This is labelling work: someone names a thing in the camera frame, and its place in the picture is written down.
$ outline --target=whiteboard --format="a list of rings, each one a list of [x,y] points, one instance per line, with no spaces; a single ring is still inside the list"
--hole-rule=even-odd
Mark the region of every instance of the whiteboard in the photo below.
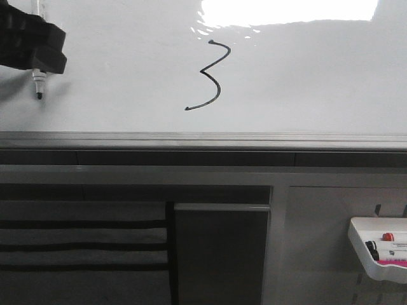
[[[370,1],[368,20],[307,20],[291,1],[286,21],[284,0],[265,1],[270,12],[262,2],[218,0],[223,11],[209,16],[202,0],[45,0],[67,32],[66,72],[38,101],[30,71],[0,67],[0,131],[407,135],[407,1]],[[247,12],[242,24],[234,11]],[[253,11],[276,21],[253,25]],[[231,48],[207,71],[221,94],[185,111],[217,93],[199,73],[226,53],[211,39]]]

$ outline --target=black marker cap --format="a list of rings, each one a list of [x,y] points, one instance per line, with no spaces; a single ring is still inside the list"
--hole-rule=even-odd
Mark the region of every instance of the black marker cap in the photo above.
[[[371,254],[372,258],[373,258],[375,261],[378,261],[378,260],[379,260],[379,253],[377,252],[377,250],[370,250],[370,254]]]
[[[377,246],[374,241],[367,241],[365,244],[366,244],[367,248],[369,249],[369,251],[377,250]]]

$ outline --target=marker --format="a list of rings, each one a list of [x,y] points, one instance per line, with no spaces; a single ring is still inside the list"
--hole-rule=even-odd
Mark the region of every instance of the marker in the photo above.
[[[375,261],[407,262],[407,250],[370,250]]]
[[[397,265],[401,267],[407,267],[407,262],[404,261],[377,261],[381,265]]]
[[[38,15],[45,20],[43,0],[31,0],[31,10],[33,15]],[[39,69],[32,70],[32,80],[36,84],[37,98],[41,100],[44,95],[46,72]]]
[[[384,233],[383,240],[407,243],[407,233]]]
[[[392,241],[367,241],[369,250],[407,250],[407,243],[396,243]]]

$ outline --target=red marker cap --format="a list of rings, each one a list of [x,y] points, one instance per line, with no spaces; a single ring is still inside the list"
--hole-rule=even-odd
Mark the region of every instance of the red marker cap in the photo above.
[[[385,240],[385,241],[394,241],[393,233],[384,233],[383,234],[383,240]]]

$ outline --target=white plastic tray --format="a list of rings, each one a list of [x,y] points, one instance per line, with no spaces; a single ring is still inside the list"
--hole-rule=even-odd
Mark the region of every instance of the white plastic tray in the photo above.
[[[369,253],[366,241],[380,241],[386,232],[407,231],[406,218],[353,217],[350,220],[348,237],[355,248],[366,273],[374,280],[407,283],[407,268],[397,265],[380,265]]]

